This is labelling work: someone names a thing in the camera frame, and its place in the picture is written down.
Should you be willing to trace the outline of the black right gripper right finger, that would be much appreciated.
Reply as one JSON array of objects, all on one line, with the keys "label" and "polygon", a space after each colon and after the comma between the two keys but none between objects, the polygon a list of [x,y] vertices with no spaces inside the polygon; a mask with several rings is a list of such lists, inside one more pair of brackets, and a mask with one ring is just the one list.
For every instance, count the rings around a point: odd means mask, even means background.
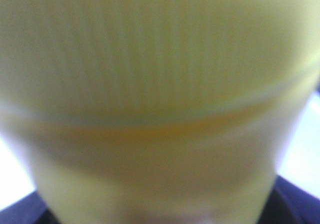
[{"label": "black right gripper right finger", "polygon": [[278,176],[257,223],[320,224],[319,199]]}]

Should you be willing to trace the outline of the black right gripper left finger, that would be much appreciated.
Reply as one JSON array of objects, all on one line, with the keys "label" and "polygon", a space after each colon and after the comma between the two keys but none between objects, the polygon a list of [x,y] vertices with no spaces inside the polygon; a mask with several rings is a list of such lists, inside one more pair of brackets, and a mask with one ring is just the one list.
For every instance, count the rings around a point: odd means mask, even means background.
[{"label": "black right gripper left finger", "polygon": [[1,223],[59,223],[36,191],[1,210],[0,213]]}]

